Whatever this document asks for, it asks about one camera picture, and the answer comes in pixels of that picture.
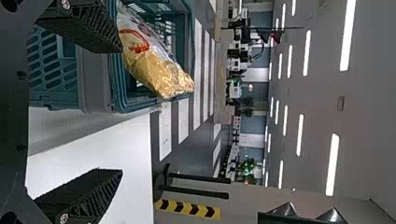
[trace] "white floor marking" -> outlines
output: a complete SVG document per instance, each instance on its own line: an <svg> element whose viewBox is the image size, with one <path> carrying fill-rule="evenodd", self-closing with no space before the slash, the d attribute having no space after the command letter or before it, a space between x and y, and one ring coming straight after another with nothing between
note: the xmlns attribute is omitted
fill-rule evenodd
<svg viewBox="0 0 396 224"><path fill-rule="evenodd" d="M215 131L213 132L213 141L216 140L216 138L218 137L218 135L221 131L221 124L215 124L214 130Z"/></svg>
<svg viewBox="0 0 396 224"><path fill-rule="evenodd" d="M201 125L201 46L202 24L195 19L195 93L194 93L194 120L193 128L196 130Z"/></svg>
<svg viewBox="0 0 396 224"><path fill-rule="evenodd" d="M160 113L160 161L172 152L172 103L162 103Z"/></svg>
<svg viewBox="0 0 396 224"><path fill-rule="evenodd" d="M182 143L189 136L189 104L190 99L178 102L178 143Z"/></svg>
<svg viewBox="0 0 396 224"><path fill-rule="evenodd" d="M215 50L216 50L216 42L212 39L212 50L210 53L210 115L214 113L214 102L215 102L215 65L216 65L216 58L215 58Z"/></svg>
<svg viewBox="0 0 396 224"><path fill-rule="evenodd" d="M204 105L203 105L203 117L204 122L207 120L208 117L208 107L209 107L209 50L210 50L210 35L207 31L205 31L205 58L204 58Z"/></svg>
<svg viewBox="0 0 396 224"><path fill-rule="evenodd" d="M213 150L213 166L216 165L216 160L218 159L220 150L221 150L221 138L219 139L218 144L216 145L215 149Z"/></svg>

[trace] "ceiling light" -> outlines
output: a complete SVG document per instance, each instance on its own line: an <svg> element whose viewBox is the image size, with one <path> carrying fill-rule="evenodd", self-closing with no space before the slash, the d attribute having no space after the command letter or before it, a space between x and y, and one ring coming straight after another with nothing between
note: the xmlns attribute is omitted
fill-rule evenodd
<svg viewBox="0 0 396 224"><path fill-rule="evenodd" d="M283 4L282 7L282 30L285 29L285 18L286 17L286 3Z"/></svg>
<svg viewBox="0 0 396 224"><path fill-rule="evenodd" d="M264 141L267 142L268 140L268 125L265 126L265 136L264 136Z"/></svg>
<svg viewBox="0 0 396 224"><path fill-rule="evenodd" d="M286 131L288 129L288 113L289 107L285 105L285 113L283 116L283 136L286 136Z"/></svg>
<svg viewBox="0 0 396 224"><path fill-rule="evenodd" d="M333 196L334 194L334 182L335 182L335 173L337 170L339 145L340 145L340 137L334 133L332 135L332 144L330 147L330 158L329 158L329 169L327 171L327 182L326 182L327 196Z"/></svg>
<svg viewBox="0 0 396 224"><path fill-rule="evenodd" d="M277 119L279 117L279 101L276 101L276 112L275 112L275 125L277 125Z"/></svg>
<svg viewBox="0 0 396 224"><path fill-rule="evenodd" d="M308 63L309 63L309 50L311 49L311 31L306 32L305 40L305 55L304 55L304 76L308 75Z"/></svg>
<svg viewBox="0 0 396 224"><path fill-rule="evenodd" d="M268 188L268 171L265 175L265 187Z"/></svg>
<svg viewBox="0 0 396 224"><path fill-rule="evenodd" d="M272 63L270 63L270 68L269 68L269 71L268 71L268 79L271 81L271 77L272 77Z"/></svg>
<svg viewBox="0 0 396 224"><path fill-rule="evenodd" d="M271 152L271 134L268 134L268 148L267 148L268 153Z"/></svg>
<svg viewBox="0 0 396 224"><path fill-rule="evenodd" d="M291 76L291 58L293 56L293 45L289 46L289 58L288 58L288 78Z"/></svg>
<svg viewBox="0 0 396 224"><path fill-rule="evenodd" d="M304 126L304 115L300 114L300 118L298 121L298 133L297 133L297 156L301 155L301 143L303 140L303 126Z"/></svg>
<svg viewBox="0 0 396 224"><path fill-rule="evenodd" d="M277 187L279 189L282 189L282 182L283 182L283 161L280 161L280 166L279 166L279 180L277 183Z"/></svg>
<svg viewBox="0 0 396 224"><path fill-rule="evenodd" d="M265 175L265 159L262 161L262 174Z"/></svg>
<svg viewBox="0 0 396 224"><path fill-rule="evenodd" d="M274 97L271 97L271 106L270 106L270 118L273 116L274 112Z"/></svg>
<svg viewBox="0 0 396 224"><path fill-rule="evenodd" d="M341 49L340 71L349 67L350 46L352 44L353 22L355 20L356 0L346 2L346 22L344 25L343 47Z"/></svg>
<svg viewBox="0 0 396 224"><path fill-rule="evenodd" d="M293 0L293 3L291 5L291 16L294 16L296 14L296 1L297 0Z"/></svg>
<svg viewBox="0 0 396 224"><path fill-rule="evenodd" d="M277 73L277 79L281 79L282 78L282 59L283 59L283 54L280 53L279 54L279 68L278 68L278 73Z"/></svg>

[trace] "teal plastic crate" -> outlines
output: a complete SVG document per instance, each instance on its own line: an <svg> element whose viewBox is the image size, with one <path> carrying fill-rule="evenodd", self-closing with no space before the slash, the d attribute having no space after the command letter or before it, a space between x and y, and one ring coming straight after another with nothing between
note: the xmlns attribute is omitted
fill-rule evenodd
<svg viewBox="0 0 396 224"><path fill-rule="evenodd" d="M177 61L189 73L193 71L193 58L188 58L186 54L186 47L189 45L187 41L194 37L192 27L189 26L192 22L191 8L186 0L177 0L169 3L144 3L149 4L149 8L166 9L161 4L165 4L167 8L172 8L172 15L167 10L163 14L157 10L154 14L148 14L147 11L141 16L149 23L160 37L167 43L167 46L175 53ZM106 7L109 15L113 20L117 17L116 1L106 1ZM176 45L175 43L185 43L185 45ZM158 105L161 101L149 89L138 83L134 78L124 69L121 54L107 54L105 62L97 61L99 63L106 63L107 75L109 76L108 84L110 87L108 102L101 102L103 109L91 104L87 106L86 101L91 98L84 97L85 90L82 89L84 85L79 83L82 79L79 76L86 76L87 74L79 74L78 63L84 63L78 57L80 54L76 53L76 49L80 52L79 47L71 43L65 38L61 38L45 29L35 26L33 32L30 34L27 41L28 48L28 65L31 74L31 105L47 107L50 110L59 109L81 109L84 112L99 112L99 113L131 113L137 110ZM91 79L92 81L102 81L98 79ZM180 95L173 100L190 97L190 94Z"/></svg>

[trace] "yellow and black hazard stripe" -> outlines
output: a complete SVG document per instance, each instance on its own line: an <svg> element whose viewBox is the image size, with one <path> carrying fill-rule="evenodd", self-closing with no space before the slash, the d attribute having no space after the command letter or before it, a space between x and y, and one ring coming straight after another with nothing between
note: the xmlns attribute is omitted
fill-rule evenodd
<svg viewBox="0 0 396 224"><path fill-rule="evenodd" d="M165 212L220 220L220 209L217 207L200 205L195 203L174 202L165 199L161 199L156 202L155 207Z"/></svg>

